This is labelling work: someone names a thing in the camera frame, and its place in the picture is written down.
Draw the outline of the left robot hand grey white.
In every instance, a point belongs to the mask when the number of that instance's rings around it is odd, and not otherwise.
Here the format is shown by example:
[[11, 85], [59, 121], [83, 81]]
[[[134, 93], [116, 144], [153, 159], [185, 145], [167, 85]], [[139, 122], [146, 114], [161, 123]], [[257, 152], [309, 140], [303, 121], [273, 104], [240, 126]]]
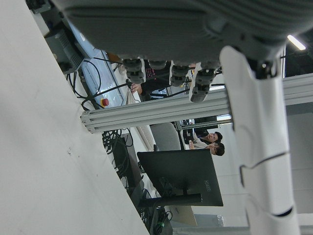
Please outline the left robot hand grey white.
[[221, 67], [242, 151], [246, 213], [254, 235], [298, 235], [279, 55], [290, 34], [313, 27], [310, 0], [56, 0], [98, 49], [118, 55], [139, 81], [139, 60], [174, 77], [200, 63], [193, 102], [208, 70]]

